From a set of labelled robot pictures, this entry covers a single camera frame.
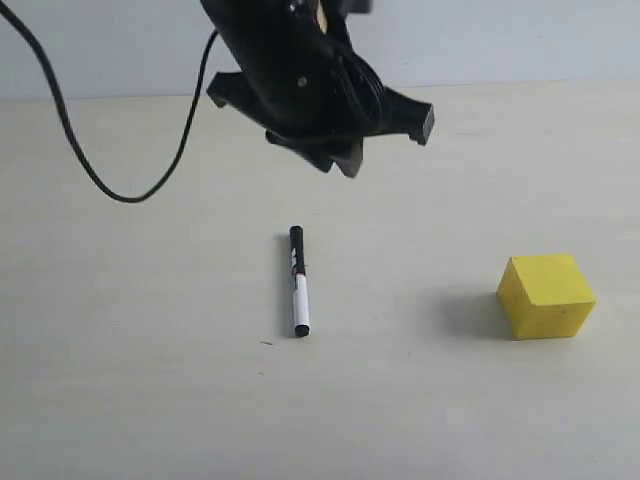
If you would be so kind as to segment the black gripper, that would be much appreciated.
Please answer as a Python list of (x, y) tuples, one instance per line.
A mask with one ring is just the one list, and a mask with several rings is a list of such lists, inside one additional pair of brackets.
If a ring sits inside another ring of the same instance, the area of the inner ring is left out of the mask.
[[(266, 140), (328, 173), (354, 179), (364, 139), (405, 134), (426, 144), (432, 104), (385, 86), (354, 50), (346, 18), (370, 1), (205, 1), (204, 11), (240, 69), (218, 73), (207, 93), (260, 124)], [(336, 141), (330, 153), (324, 142)]]

